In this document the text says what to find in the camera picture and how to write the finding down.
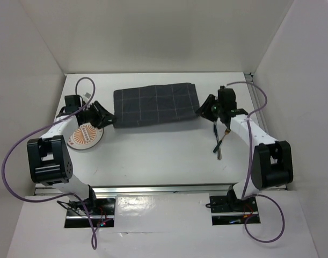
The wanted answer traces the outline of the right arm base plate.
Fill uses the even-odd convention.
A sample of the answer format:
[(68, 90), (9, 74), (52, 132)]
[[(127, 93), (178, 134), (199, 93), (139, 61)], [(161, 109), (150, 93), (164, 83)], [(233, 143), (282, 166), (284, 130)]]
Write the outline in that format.
[(232, 202), (228, 196), (210, 196), (205, 207), (211, 211), (213, 226), (240, 225), (246, 220), (248, 224), (260, 224), (257, 201), (254, 197)]

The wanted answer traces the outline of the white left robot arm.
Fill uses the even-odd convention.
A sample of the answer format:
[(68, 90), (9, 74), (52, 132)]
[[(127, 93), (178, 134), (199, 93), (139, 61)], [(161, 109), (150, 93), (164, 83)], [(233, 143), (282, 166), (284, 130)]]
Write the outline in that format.
[(40, 138), (27, 142), (28, 162), (34, 183), (53, 187), (69, 197), (72, 207), (85, 214), (93, 214), (98, 208), (96, 194), (91, 186), (74, 175), (67, 143), (73, 133), (83, 124), (102, 129), (117, 121), (98, 101), (78, 112), (84, 104), (79, 95), (65, 96), (65, 107), (60, 111), (53, 125)]

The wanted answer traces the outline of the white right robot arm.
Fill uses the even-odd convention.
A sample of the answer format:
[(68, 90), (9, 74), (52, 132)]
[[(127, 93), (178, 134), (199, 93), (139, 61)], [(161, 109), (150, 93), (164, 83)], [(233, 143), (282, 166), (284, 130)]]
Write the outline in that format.
[(226, 205), (239, 210), (245, 200), (261, 191), (289, 184), (293, 181), (291, 146), (267, 134), (252, 119), (251, 114), (239, 109), (232, 88), (221, 86), (217, 95), (209, 95), (196, 114), (237, 134), (249, 147), (249, 164), (246, 178), (231, 186)]

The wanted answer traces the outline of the dark checked cloth placemat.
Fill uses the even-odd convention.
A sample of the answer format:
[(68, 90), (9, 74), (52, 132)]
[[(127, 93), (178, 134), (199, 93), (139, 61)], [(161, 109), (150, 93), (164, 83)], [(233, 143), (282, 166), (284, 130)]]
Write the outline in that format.
[(195, 84), (175, 83), (116, 90), (114, 128), (133, 128), (195, 119), (200, 107)]

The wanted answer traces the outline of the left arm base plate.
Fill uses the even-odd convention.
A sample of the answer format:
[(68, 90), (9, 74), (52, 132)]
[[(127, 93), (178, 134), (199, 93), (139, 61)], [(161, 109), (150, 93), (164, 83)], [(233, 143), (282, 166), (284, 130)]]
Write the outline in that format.
[[(93, 208), (88, 206), (89, 215), (94, 227), (111, 228), (114, 227), (116, 198), (97, 198)], [(87, 215), (78, 202), (57, 203), (66, 209), (64, 228), (89, 228), (90, 224)]]

